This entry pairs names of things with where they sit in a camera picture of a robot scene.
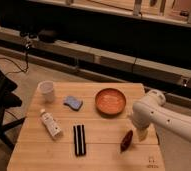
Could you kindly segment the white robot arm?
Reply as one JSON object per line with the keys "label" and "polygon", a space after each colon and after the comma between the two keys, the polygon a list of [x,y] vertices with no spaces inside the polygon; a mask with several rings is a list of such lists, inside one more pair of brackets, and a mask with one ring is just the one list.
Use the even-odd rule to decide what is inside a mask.
{"label": "white robot arm", "polygon": [[165,103],[165,95],[156,89],[133,103],[130,119],[137,129],[139,140],[146,138],[147,128],[153,123],[191,143],[191,117],[164,108]]}

